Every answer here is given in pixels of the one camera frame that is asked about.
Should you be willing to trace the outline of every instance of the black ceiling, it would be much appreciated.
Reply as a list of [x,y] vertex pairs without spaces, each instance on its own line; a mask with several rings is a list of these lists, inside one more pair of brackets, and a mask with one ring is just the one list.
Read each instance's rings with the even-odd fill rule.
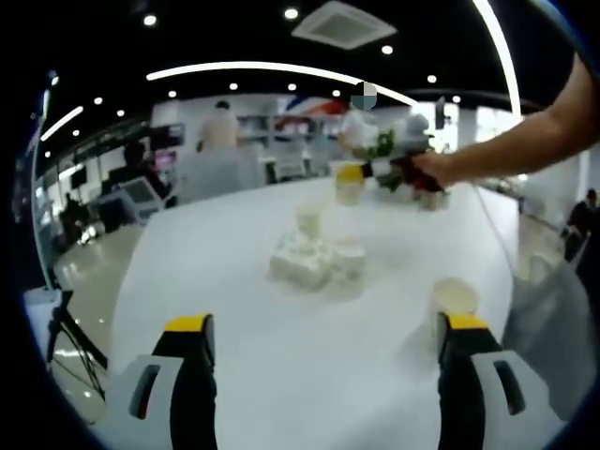
[[[329,96],[347,84],[309,76],[263,70],[217,71],[180,75],[148,82],[152,71],[215,61],[255,60],[325,68],[353,75],[416,98],[443,91],[507,93],[500,60],[488,30],[472,0],[367,1],[348,0],[391,23],[398,32],[352,51],[344,51],[291,36],[293,28],[325,3],[309,0],[227,2],[200,0],[104,0],[61,6],[47,2],[34,34],[38,58],[53,68],[60,83],[52,88],[47,126],[83,105],[72,124],[44,143],[59,152],[118,120],[147,112],[167,99],[170,89],[180,98],[220,95],[230,82],[238,93],[286,92]],[[572,50],[527,0],[491,0],[506,35],[517,71],[521,97],[547,105],[563,85]],[[295,7],[300,17],[286,21],[283,12]],[[157,24],[143,26],[152,12]],[[394,47],[383,55],[381,47]],[[432,86],[427,76],[435,74]],[[103,97],[100,106],[95,97]],[[79,138],[72,129],[82,131]]]

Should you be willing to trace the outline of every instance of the white cup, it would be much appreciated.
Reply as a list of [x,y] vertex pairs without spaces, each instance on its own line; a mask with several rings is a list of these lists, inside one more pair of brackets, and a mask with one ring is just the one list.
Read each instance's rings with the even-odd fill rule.
[[296,208],[296,225],[300,233],[314,239],[321,234],[323,206],[316,202],[303,203]]
[[366,263],[365,249],[353,239],[344,239],[334,243],[334,265],[347,278],[359,278]]
[[440,314],[468,316],[475,313],[479,299],[477,292],[465,281],[456,277],[438,280],[433,286],[427,312],[427,326],[433,341],[439,343],[441,333]]

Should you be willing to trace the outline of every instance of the human hand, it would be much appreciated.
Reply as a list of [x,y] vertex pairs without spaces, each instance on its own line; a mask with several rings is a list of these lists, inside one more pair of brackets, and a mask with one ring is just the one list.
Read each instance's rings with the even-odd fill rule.
[[434,152],[418,155],[412,159],[418,169],[435,178],[442,188],[447,188],[459,181],[451,161],[451,155],[440,155]]
[[577,237],[582,237],[582,236],[581,236],[581,231],[579,230],[579,228],[578,228],[578,227],[576,227],[576,226],[574,226],[574,225],[571,225],[571,226],[569,227],[569,231],[570,231],[572,234],[574,234],[575,236],[577,236]]

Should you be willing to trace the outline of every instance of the glass window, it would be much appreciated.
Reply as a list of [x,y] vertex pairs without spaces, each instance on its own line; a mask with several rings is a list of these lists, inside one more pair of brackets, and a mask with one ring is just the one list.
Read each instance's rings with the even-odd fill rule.
[[446,103],[443,110],[446,116],[445,127],[435,129],[435,103],[419,103],[411,107],[411,114],[421,114],[429,122],[426,133],[433,136],[429,143],[438,152],[444,149],[455,151],[458,148],[458,111],[456,103]]
[[477,108],[475,120],[477,121],[475,140],[482,143],[519,124],[523,118],[515,117],[509,111],[480,107]]

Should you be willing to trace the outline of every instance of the white foam block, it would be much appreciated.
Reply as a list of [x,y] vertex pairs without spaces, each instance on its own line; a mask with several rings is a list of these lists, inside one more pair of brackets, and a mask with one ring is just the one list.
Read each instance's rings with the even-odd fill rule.
[[271,257],[271,272],[307,289],[325,282],[331,273],[333,252],[321,239],[308,239],[300,233],[285,235]]

